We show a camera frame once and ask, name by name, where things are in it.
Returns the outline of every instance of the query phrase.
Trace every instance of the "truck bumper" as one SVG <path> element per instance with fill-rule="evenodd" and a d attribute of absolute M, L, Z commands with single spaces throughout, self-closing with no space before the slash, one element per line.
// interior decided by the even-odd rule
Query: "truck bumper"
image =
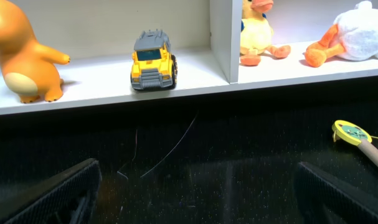
<path fill-rule="evenodd" d="M 134 90 L 147 90 L 153 88 L 166 88 L 172 86 L 172 78 L 163 79 L 163 74 L 158 69 L 143 70 L 139 77 L 139 82 L 131 80 Z"/>

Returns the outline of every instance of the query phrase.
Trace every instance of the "stuffed animal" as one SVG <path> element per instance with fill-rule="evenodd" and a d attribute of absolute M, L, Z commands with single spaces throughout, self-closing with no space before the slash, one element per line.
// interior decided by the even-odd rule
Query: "stuffed animal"
<path fill-rule="evenodd" d="M 0 67 L 7 87 L 22 103 L 31 103 L 39 95 L 48 102 L 60 99 L 63 80 L 54 63 L 69 62 L 68 55 L 38 43 L 21 9 L 0 0 Z"/>
<path fill-rule="evenodd" d="M 258 65 L 260 54 L 270 52 L 276 58 L 285 58 L 291 47 L 272 46 L 273 29 L 264 13 L 273 7 L 273 0 L 243 0 L 242 32 L 240 38 L 240 61 L 246 66 Z"/>
<path fill-rule="evenodd" d="M 323 38 L 306 49 L 305 59 L 312 67 L 338 56 L 361 61 L 378 58 L 378 9 L 363 1 L 354 10 L 340 14 Z"/>

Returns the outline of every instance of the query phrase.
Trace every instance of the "black table surface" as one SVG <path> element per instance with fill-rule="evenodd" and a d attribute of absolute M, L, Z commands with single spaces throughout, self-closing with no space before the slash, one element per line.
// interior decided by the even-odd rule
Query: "black table surface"
<path fill-rule="evenodd" d="M 378 168 L 331 130 L 345 119 L 378 136 L 378 78 L 232 95 L 1 116 L 0 200 L 90 157 L 103 176 L 92 223 L 301 223 L 301 161 L 378 198 Z"/>

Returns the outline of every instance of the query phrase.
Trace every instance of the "toy with wooden handle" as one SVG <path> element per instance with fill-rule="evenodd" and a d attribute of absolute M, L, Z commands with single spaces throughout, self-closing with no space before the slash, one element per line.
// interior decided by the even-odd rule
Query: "toy with wooden handle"
<path fill-rule="evenodd" d="M 377 167 L 378 149 L 374 147 L 372 137 L 363 129 L 347 121 L 338 120 L 333 124 L 333 140 L 343 139 L 357 146 Z"/>
<path fill-rule="evenodd" d="M 0 0 L 0 67 L 7 87 L 31 103 L 60 99 L 63 80 L 54 63 L 65 65 L 70 57 L 38 43 L 27 16 L 15 4 Z"/>

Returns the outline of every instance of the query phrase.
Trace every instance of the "gray truck roof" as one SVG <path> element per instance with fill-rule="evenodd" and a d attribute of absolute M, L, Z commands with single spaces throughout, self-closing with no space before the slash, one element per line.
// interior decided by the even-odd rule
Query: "gray truck roof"
<path fill-rule="evenodd" d="M 168 35 L 162 30 L 143 31 L 139 39 L 136 40 L 133 50 L 151 50 L 163 47 L 164 43 L 169 41 Z"/>

